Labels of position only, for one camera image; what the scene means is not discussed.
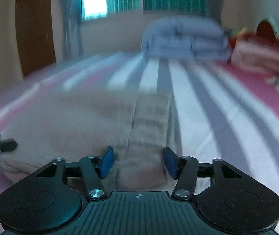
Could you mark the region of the brown wooden door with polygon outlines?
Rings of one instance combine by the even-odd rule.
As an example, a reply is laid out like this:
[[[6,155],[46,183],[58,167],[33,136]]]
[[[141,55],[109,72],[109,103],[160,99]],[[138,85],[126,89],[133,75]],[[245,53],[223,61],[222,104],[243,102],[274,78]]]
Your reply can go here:
[[[56,62],[51,0],[16,0],[15,25],[23,77]]]

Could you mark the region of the folded blue-grey duvet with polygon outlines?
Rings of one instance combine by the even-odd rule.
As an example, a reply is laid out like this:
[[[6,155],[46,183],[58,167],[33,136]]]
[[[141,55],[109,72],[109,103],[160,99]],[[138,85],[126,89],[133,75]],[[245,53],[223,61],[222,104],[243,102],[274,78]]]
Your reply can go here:
[[[228,61],[229,39],[211,18],[176,15],[158,19],[145,29],[141,51],[146,56],[196,61]]]

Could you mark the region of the pink striped folded blanket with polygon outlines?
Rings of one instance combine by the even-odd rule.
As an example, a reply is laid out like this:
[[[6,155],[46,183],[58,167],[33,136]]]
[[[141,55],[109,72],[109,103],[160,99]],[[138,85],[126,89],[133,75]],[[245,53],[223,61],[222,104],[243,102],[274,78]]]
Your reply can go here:
[[[236,40],[230,62],[247,72],[279,75],[279,43],[258,36],[242,36]]]

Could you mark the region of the grey side curtain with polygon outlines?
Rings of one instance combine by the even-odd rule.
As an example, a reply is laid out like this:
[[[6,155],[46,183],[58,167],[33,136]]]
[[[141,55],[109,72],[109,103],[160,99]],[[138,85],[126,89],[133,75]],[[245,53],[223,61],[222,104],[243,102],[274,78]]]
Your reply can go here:
[[[82,0],[60,0],[63,15],[63,49],[65,58],[83,54],[81,39]]]

